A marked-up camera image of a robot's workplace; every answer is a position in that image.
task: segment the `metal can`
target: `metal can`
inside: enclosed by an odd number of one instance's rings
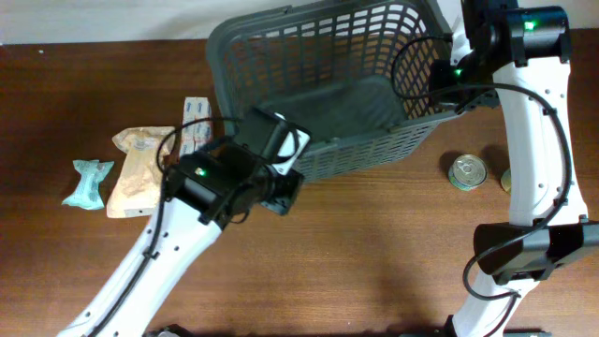
[[[475,155],[460,156],[449,168],[449,181],[462,191],[472,191],[487,180],[487,166]]]

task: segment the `beige packaging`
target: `beige packaging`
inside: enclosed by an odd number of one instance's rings
[[[124,153],[121,176],[106,206],[110,218],[151,215],[160,197],[162,173],[156,167],[156,151],[164,136],[174,127],[131,127],[112,138]],[[162,148],[161,157],[168,155],[175,138]]]

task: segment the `light blue packet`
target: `light blue packet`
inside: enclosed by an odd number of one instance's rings
[[[112,169],[114,162],[100,163],[99,160],[73,160],[81,180],[72,195],[63,200],[63,205],[77,206],[84,210],[101,210],[104,202],[100,197],[99,185]]]

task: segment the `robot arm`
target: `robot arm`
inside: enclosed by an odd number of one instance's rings
[[[570,184],[567,202],[548,221],[548,229],[509,245],[506,249],[514,249],[511,253],[503,249],[479,261],[482,271],[472,286],[476,293],[518,295],[498,300],[469,295],[450,321],[449,333],[459,337],[502,336],[524,296],[554,269],[585,256],[596,245],[592,237],[596,238],[597,225],[586,223],[588,210],[578,189],[574,164],[564,157],[552,120],[559,120],[570,155],[570,41],[565,13],[558,7],[518,8],[514,0],[465,0],[462,8],[465,24],[454,34],[457,43],[452,51],[458,82],[481,81],[491,75],[495,83],[516,85],[541,95],[555,109],[546,111],[536,99],[522,93],[497,90],[512,170],[509,226],[479,227],[476,253],[517,237],[546,219],[565,193],[565,184]],[[564,181],[566,166],[571,167],[571,182]]]
[[[133,248],[58,336],[141,336],[189,265],[233,216],[247,216],[256,203],[280,215],[289,211],[303,182],[291,166],[309,140],[308,131],[283,116],[250,110],[217,156],[182,157],[166,170],[161,202]]]

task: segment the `wooden table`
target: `wooden table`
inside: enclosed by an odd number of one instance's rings
[[[106,200],[124,161],[113,135],[180,123],[185,96],[207,96],[216,106],[205,45],[0,49],[0,335],[55,334],[118,266],[147,218],[61,206],[79,180],[72,160],[115,161],[100,186]],[[574,154],[597,218],[599,32],[576,32],[574,46]],[[474,192],[447,181],[458,153],[490,166]],[[466,298],[460,278],[475,227],[507,221],[509,196],[498,183],[507,168],[502,114],[480,109],[441,125],[399,163],[306,185],[287,217],[256,207],[191,266],[150,328],[317,334],[440,326]],[[597,261],[556,271],[510,327],[599,335]]]

